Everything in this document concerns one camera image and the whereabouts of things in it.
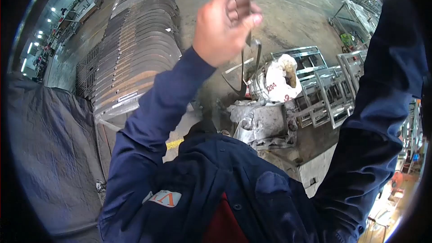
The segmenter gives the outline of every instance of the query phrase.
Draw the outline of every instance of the yellow floor marking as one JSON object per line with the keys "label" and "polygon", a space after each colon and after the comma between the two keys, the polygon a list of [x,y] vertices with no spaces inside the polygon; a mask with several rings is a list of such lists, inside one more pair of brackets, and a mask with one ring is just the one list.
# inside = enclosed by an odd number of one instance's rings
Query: yellow floor marking
{"label": "yellow floor marking", "polygon": [[176,141],[166,143],[166,150],[177,148],[181,144],[181,142],[183,142],[183,141],[184,141],[184,139],[178,139]]}

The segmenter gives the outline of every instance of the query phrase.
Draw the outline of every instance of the red object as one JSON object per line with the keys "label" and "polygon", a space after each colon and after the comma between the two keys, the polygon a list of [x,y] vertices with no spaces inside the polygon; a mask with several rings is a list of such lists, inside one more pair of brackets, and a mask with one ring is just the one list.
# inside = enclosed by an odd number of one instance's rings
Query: red object
{"label": "red object", "polygon": [[225,193],[222,194],[219,205],[202,237],[202,242],[249,242],[231,211]]}

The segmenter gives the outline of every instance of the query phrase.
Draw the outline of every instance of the orange logo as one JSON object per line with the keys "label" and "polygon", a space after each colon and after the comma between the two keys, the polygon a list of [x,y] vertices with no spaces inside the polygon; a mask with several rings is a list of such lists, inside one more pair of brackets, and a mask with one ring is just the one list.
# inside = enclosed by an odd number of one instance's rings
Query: orange logo
{"label": "orange logo", "polygon": [[169,190],[161,190],[155,195],[153,195],[149,201],[155,202],[157,204],[166,206],[168,208],[173,208],[178,204],[181,198],[180,192],[171,192]]}

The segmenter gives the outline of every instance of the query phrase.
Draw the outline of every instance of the factory floor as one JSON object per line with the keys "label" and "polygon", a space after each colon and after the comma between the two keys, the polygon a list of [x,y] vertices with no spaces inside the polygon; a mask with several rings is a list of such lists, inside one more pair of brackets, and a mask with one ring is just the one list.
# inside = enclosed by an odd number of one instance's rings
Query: factory floor
{"label": "factory floor", "polygon": [[[176,0],[181,15],[182,50],[192,44],[198,8],[208,0]],[[261,40],[262,55],[293,47],[317,46],[328,66],[337,64],[336,55],[343,45],[335,30],[327,23],[341,6],[342,0],[255,0],[263,10],[263,24],[252,32]],[[104,0],[96,11],[71,37],[59,47],[45,75],[45,85],[74,91],[76,64],[103,37],[114,0]],[[245,58],[256,56],[256,48],[247,48]],[[221,67],[202,87],[198,100],[204,109],[215,110],[232,101],[233,91],[220,73],[240,63],[240,56]],[[240,72],[230,74],[233,84],[240,85]],[[213,114],[216,127],[218,113]],[[338,131],[330,124],[318,128],[299,129],[297,146],[280,155],[286,159],[305,161],[329,149],[337,142]]]}

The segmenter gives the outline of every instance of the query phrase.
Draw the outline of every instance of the blue tarp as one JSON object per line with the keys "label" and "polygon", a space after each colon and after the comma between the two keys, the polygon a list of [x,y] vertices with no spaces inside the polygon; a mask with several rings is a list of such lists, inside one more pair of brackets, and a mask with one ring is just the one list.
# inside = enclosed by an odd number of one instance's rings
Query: blue tarp
{"label": "blue tarp", "polygon": [[9,76],[8,125],[22,188],[58,242],[99,242],[96,181],[105,182],[91,105],[68,91]]}

